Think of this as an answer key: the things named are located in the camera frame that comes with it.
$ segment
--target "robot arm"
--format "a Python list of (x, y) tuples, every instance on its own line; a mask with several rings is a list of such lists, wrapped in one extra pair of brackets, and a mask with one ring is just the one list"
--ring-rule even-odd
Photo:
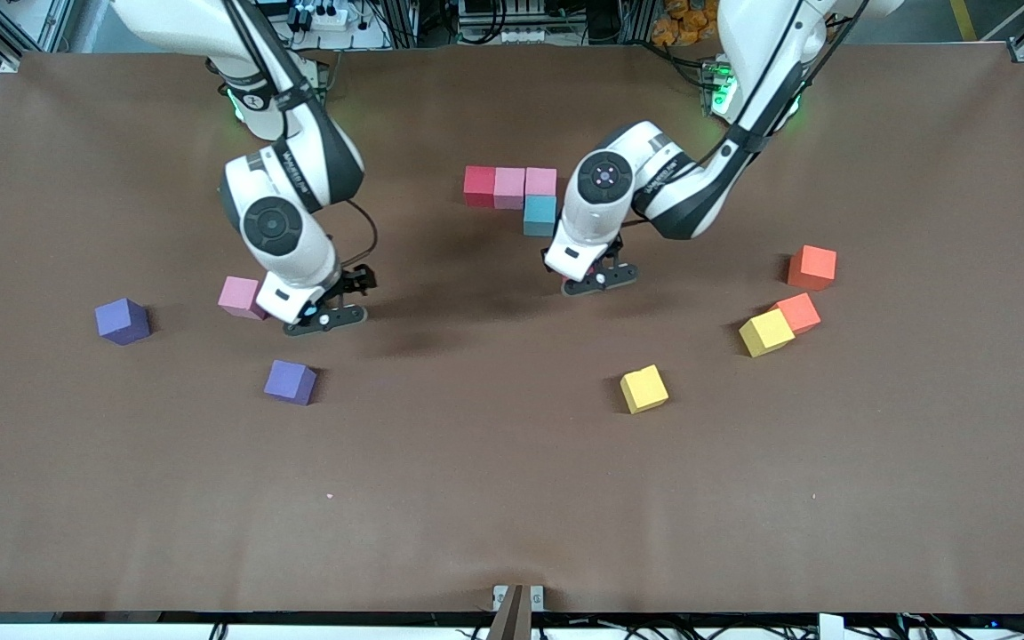
[[(710, 158), (700, 161), (708, 164), (691, 161), (682, 146), (650, 122), (610, 134), (577, 167), (545, 263), (566, 279), (590, 279), (598, 260), (622, 245), (616, 236), (631, 208), (666, 239), (695, 239), (706, 231), (744, 168), (765, 150), (769, 134), (787, 117), (804, 86), (805, 70), (824, 47), (825, 15), (854, 15), (861, 8), (886, 14), (901, 1), (724, 1), (718, 7), (718, 31), (732, 73), (752, 89), (723, 140)], [(622, 164), (621, 175), (625, 166), (631, 182), (629, 198), (598, 202), (597, 180), (602, 177), (594, 167), (598, 154), (609, 154), (613, 163)], [(631, 268), (631, 274), (637, 271)], [(615, 284), (633, 280), (618, 274), (615, 279)], [(610, 287), (610, 283), (598, 285)]]
[[(360, 284), (350, 283), (334, 245), (310, 215), (353, 198), (365, 164), (267, 17), (249, 0), (113, 2), (145, 40), (209, 56), (253, 117), (268, 112), (280, 117), (275, 140), (228, 162), (219, 185), (228, 222), (267, 270), (259, 306), (297, 325), (314, 316), (321, 302), (373, 287), (367, 267)], [(188, 19), (195, 16), (200, 19)], [(187, 25), (191, 33), (183, 30)]]

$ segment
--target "cube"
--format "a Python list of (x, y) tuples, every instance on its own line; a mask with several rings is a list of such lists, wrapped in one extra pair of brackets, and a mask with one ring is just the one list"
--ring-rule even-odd
[(554, 169), (538, 169), (529, 166), (524, 172), (524, 196), (554, 196), (558, 172)]
[(496, 206), (493, 191), (496, 189), (496, 167), (464, 167), (464, 204), (467, 206)]
[(505, 166), (496, 167), (496, 187), (493, 189), (493, 200), (496, 208), (523, 208), (523, 169), (509, 169)]
[(780, 300), (769, 307), (769, 311), (773, 308), (780, 309), (784, 315), (784, 323), (788, 323), (788, 328), (797, 336), (820, 324), (820, 314), (816, 312), (816, 307), (812, 306), (812, 297), (808, 294)]
[(632, 415), (663, 404), (671, 397), (671, 394), (666, 392), (663, 376), (659, 376), (654, 365), (623, 376), (622, 385), (623, 396), (627, 398), (627, 409)]
[(784, 319), (784, 313), (779, 308), (751, 317), (738, 332), (753, 357), (776, 351), (797, 337), (793, 335), (788, 321)]
[(556, 196), (524, 196), (523, 234), (551, 239), (556, 231)]
[(236, 279), (234, 275), (228, 275), (224, 280), (224, 288), (219, 291), (219, 307), (231, 315), (262, 321), (267, 316), (267, 311), (255, 302), (257, 295), (259, 295), (258, 280)]
[(263, 392), (276, 400), (305, 407), (310, 401), (317, 374), (297, 361), (274, 360)]
[(121, 346), (146, 339), (152, 332), (144, 307), (126, 297), (93, 309), (93, 316), (97, 335)]
[(805, 245), (788, 260), (788, 284), (822, 291), (837, 279), (837, 252)]

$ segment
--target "blue cube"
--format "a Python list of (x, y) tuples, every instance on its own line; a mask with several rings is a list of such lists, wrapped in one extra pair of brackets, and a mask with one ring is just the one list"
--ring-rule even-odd
[(150, 337), (150, 316), (144, 307), (123, 297), (93, 309), (97, 319), (97, 335), (124, 346)]
[(306, 365), (274, 360), (263, 392), (276, 400), (305, 407), (310, 401), (310, 392), (313, 391), (313, 381), (316, 377)]
[(556, 231), (556, 196), (524, 196), (523, 234), (551, 239)]

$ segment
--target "pink cube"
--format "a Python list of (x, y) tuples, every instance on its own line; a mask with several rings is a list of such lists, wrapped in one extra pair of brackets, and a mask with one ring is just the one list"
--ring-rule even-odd
[(554, 196), (556, 195), (557, 171), (554, 169), (537, 169), (529, 166), (524, 174), (523, 195)]
[(493, 189), (493, 200), (496, 208), (523, 208), (523, 169), (508, 169), (496, 167), (496, 188)]
[(231, 315), (262, 321), (267, 316), (267, 311), (255, 302), (257, 295), (259, 295), (258, 280), (236, 279), (228, 275), (227, 280), (224, 280), (223, 291), (219, 292), (219, 306)]
[(496, 188), (496, 168), (492, 166), (464, 167), (464, 204), (493, 208), (493, 190)]

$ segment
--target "brown table surface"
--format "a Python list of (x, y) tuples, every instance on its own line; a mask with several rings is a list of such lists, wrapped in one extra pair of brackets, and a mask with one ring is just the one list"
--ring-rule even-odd
[[(28, 54), (0, 80), (0, 609), (1024, 609), (1024, 65), (845, 47), (691, 243), (627, 234), (633, 287), (564, 299), (463, 167), (569, 174), (650, 118), (720, 127), (613, 48), (352, 54), (330, 111), (381, 226), (371, 321), (289, 340), (216, 307), (261, 270), (215, 185), (260, 146), (179, 56)], [(321, 214), (345, 255), (346, 206)], [(824, 324), (744, 317), (840, 252)], [(92, 309), (129, 296), (155, 335)], [(271, 360), (324, 370), (307, 408)], [(621, 374), (671, 401), (630, 416)]]

